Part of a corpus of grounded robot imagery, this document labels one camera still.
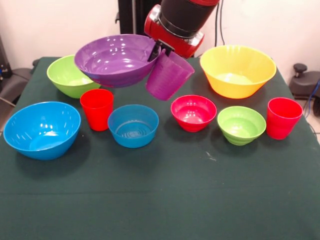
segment yellow bowl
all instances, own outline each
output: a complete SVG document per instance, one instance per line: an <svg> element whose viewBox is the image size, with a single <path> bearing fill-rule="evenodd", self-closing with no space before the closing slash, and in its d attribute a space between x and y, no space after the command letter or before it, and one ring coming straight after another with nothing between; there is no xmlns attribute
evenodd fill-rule
<svg viewBox="0 0 320 240"><path fill-rule="evenodd" d="M213 90L231 99L250 97L277 71L275 62L268 55L239 45L207 50L201 56L200 65Z"/></svg>

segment blue bowl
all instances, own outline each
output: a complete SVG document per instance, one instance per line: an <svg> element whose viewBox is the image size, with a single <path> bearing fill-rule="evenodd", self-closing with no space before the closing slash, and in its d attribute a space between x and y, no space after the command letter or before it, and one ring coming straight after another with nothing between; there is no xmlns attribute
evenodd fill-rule
<svg viewBox="0 0 320 240"><path fill-rule="evenodd" d="M69 104L41 102L16 112L3 136L19 153L38 160L62 156L74 143L81 124L79 112Z"/></svg>
<svg viewBox="0 0 320 240"><path fill-rule="evenodd" d="M140 148L154 139L159 125L157 113L144 105L125 105L114 110L108 119L114 140L126 148Z"/></svg>

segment cup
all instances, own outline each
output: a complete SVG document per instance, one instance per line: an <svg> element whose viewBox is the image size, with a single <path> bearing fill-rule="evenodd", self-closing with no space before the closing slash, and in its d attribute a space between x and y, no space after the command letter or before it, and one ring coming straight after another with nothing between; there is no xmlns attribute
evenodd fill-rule
<svg viewBox="0 0 320 240"><path fill-rule="evenodd" d="M303 115L303 108L296 101L276 97L269 101L266 117L266 133L276 140L285 139Z"/></svg>
<svg viewBox="0 0 320 240"><path fill-rule="evenodd" d="M84 114L94 131L108 129L108 118L113 111L114 95L106 89L93 89L85 92L81 98Z"/></svg>
<svg viewBox="0 0 320 240"><path fill-rule="evenodd" d="M155 98L167 101L195 73L194 68L175 52L160 53L146 82L146 89Z"/></svg>

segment bowl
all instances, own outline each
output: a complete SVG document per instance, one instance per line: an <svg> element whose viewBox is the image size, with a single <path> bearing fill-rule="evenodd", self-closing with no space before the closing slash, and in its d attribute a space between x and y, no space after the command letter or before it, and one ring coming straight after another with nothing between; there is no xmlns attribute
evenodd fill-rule
<svg viewBox="0 0 320 240"><path fill-rule="evenodd" d="M108 126L114 140L126 148L140 148L152 141L159 125L157 113L138 104L125 105L114 110Z"/></svg>
<svg viewBox="0 0 320 240"><path fill-rule="evenodd" d="M230 106L218 114L218 125L232 144L251 143L266 130L266 121L257 111L244 106Z"/></svg>
<svg viewBox="0 0 320 240"><path fill-rule="evenodd" d="M206 97L184 95L171 104L171 113L178 124L187 132L204 129L216 116L216 105Z"/></svg>
<svg viewBox="0 0 320 240"><path fill-rule="evenodd" d="M100 88L75 65L75 55L64 56L50 64L46 75L65 95L79 99L85 92Z"/></svg>
<svg viewBox="0 0 320 240"><path fill-rule="evenodd" d="M3 136L19 153L37 160L62 156L74 143L81 124L71 105L48 101L27 106L6 123Z"/></svg>
<svg viewBox="0 0 320 240"><path fill-rule="evenodd" d="M147 36L120 34L103 37L83 46L76 66L98 84L120 88L140 82L154 67L148 62L155 41Z"/></svg>
<svg viewBox="0 0 320 240"><path fill-rule="evenodd" d="M212 89L231 99L250 97L277 72L268 55L239 45L209 49L201 56L200 65Z"/></svg>

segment light green bowl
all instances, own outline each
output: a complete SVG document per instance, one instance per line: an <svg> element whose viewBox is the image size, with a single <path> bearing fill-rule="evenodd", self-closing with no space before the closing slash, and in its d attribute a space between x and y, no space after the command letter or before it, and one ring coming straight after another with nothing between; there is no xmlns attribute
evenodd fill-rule
<svg viewBox="0 0 320 240"><path fill-rule="evenodd" d="M101 86L77 68L75 55L64 56L51 63L46 75L57 89L74 99L79 99L85 92Z"/></svg>
<svg viewBox="0 0 320 240"><path fill-rule="evenodd" d="M251 143L263 134L267 127L260 113L244 106L230 106L223 109L217 121L225 138L237 146Z"/></svg>

